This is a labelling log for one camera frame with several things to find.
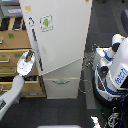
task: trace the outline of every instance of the gray floor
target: gray floor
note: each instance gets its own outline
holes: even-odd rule
[[[112,36],[124,32],[120,16],[128,8],[128,1],[107,0],[100,4],[93,0],[89,32],[85,55],[92,55],[92,44],[100,47],[111,46]],[[91,81],[91,68],[82,70],[82,79]],[[90,83],[80,82],[83,91],[90,89]],[[91,116],[97,116],[101,127],[106,120],[101,114],[101,105],[93,96],[93,91],[84,94],[79,91],[77,99],[47,100],[46,98],[22,98],[20,104],[15,104],[7,111],[0,128],[36,128],[43,125],[79,125],[92,128]]]

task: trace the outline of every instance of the metal bracket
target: metal bracket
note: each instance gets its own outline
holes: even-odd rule
[[[0,44],[2,44],[2,42],[3,42],[3,39],[1,39]]]

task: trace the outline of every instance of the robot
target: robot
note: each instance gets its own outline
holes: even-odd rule
[[[20,57],[17,63],[17,72],[19,75],[14,77],[12,88],[0,97],[0,120],[2,120],[9,107],[18,99],[25,83],[24,77],[28,77],[32,73],[34,65],[35,54],[31,50],[25,52]]]
[[[121,13],[128,34],[128,10]],[[118,105],[128,92],[128,38],[115,34],[112,46],[96,48],[93,60],[94,94],[106,105]]]

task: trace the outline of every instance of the drawer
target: drawer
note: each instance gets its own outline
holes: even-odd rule
[[[24,52],[27,52],[29,49],[21,49],[21,50],[0,50],[0,67],[1,66],[15,66],[17,67],[17,63],[19,58],[22,56]]]
[[[16,67],[0,67],[0,77],[15,76],[16,74]]]
[[[0,49],[31,48],[26,30],[0,31]]]
[[[40,92],[40,91],[42,91],[42,88],[40,86],[39,76],[33,76],[33,77],[36,77],[36,79],[30,80],[30,81],[25,81],[22,92]],[[4,78],[5,81],[7,80],[7,81],[11,81],[11,82],[0,82],[0,93],[5,93],[11,89],[13,78],[14,77]]]
[[[0,67],[0,77],[6,77],[6,76],[16,76],[17,73],[17,67]],[[38,75],[38,71],[36,68],[36,65],[33,69],[33,72],[31,73],[31,76]]]
[[[43,79],[47,99],[77,98],[80,79]]]
[[[18,13],[9,13],[9,10],[21,9],[20,6],[1,6],[3,14],[5,17],[22,17],[22,12]]]
[[[19,5],[19,0],[0,0],[1,5]]]

